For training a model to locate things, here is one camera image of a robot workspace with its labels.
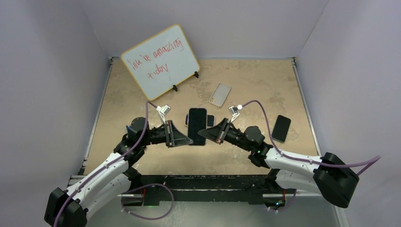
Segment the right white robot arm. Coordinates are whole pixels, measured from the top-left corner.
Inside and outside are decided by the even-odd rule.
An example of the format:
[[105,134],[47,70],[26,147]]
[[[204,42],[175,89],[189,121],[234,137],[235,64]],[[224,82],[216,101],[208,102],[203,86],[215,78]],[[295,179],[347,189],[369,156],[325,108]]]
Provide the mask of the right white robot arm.
[[275,175],[265,180],[270,192],[278,192],[282,188],[313,192],[337,207],[347,208],[359,182],[359,176],[337,155],[306,156],[278,151],[264,141],[265,136],[257,126],[240,131],[225,118],[218,125],[200,130],[198,134],[217,144],[226,141],[249,151],[248,158],[255,166],[276,171]]

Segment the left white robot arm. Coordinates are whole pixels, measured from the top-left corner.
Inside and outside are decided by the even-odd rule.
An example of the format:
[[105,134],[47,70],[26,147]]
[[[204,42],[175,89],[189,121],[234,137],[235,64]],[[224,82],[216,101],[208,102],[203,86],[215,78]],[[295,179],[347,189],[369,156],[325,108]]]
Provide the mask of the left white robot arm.
[[148,145],[164,143],[168,148],[190,145],[193,140],[176,129],[171,120],[150,129],[144,117],[135,118],[121,142],[108,158],[86,177],[49,196],[44,220],[52,227],[84,227],[110,200],[123,192],[136,193],[141,175],[132,165]]

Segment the black phone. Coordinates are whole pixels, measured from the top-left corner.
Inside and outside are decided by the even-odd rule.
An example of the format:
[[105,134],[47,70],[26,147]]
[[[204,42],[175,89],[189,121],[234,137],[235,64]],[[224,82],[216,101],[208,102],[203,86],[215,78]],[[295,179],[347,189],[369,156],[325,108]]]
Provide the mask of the black phone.
[[204,146],[206,139],[198,132],[207,127],[207,110],[190,108],[188,113],[188,137],[193,140],[191,146]]
[[284,143],[288,135],[290,124],[291,119],[283,115],[278,115],[273,128],[272,138],[276,141]]

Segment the translucent white phone case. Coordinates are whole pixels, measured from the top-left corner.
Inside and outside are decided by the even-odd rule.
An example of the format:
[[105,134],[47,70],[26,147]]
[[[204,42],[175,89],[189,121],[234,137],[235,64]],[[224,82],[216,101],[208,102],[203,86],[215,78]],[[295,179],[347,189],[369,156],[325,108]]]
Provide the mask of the translucent white phone case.
[[221,107],[226,100],[230,90],[230,85],[219,83],[210,96],[209,103],[217,107]]

